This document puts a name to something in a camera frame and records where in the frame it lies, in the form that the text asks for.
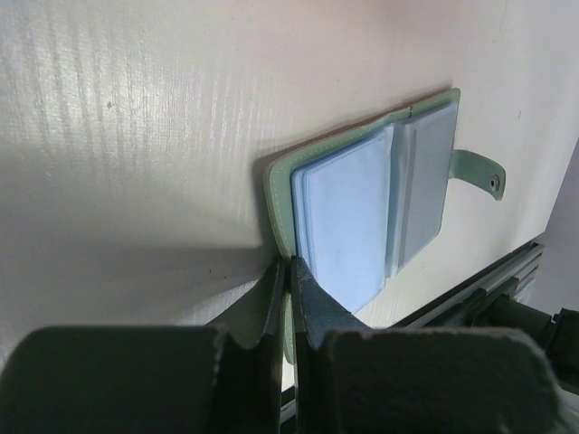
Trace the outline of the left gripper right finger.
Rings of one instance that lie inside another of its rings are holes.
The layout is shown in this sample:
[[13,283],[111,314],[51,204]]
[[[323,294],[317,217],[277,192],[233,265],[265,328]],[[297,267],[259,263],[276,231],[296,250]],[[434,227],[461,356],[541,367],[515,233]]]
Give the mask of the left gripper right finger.
[[562,433],[539,347],[508,328],[371,328],[290,265],[300,433]]

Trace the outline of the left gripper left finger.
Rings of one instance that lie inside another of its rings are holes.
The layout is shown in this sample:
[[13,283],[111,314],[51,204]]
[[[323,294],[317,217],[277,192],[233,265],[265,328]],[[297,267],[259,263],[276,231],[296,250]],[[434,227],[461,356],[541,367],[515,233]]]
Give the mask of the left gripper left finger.
[[49,326],[1,374],[4,433],[276,433],[286,265],[206,325]]

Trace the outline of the green leather card holder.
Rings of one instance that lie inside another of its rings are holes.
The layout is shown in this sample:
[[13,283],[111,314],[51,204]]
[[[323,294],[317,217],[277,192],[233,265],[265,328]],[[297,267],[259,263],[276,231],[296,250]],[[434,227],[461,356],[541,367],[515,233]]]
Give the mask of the green leather card holder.
[[458,111],[448,183],[460,180],[501,200],[505,169],[454,144],[457,88],[297,148],[265,170],[266,202],[281,256],[303,259],[317,283],[351,313],[409,263],[401,263],[408,162],[403,126],[449,104]]

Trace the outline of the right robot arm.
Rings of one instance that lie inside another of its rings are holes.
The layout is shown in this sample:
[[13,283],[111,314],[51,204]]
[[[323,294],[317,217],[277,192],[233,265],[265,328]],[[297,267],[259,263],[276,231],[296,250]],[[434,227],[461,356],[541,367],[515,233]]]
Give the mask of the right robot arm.
[[468,319],[473,326],[512,328],[530,336],[546,354],[561,387],[578,393],[577,311],[562,308],[550,316],[501,294],[471,310]]

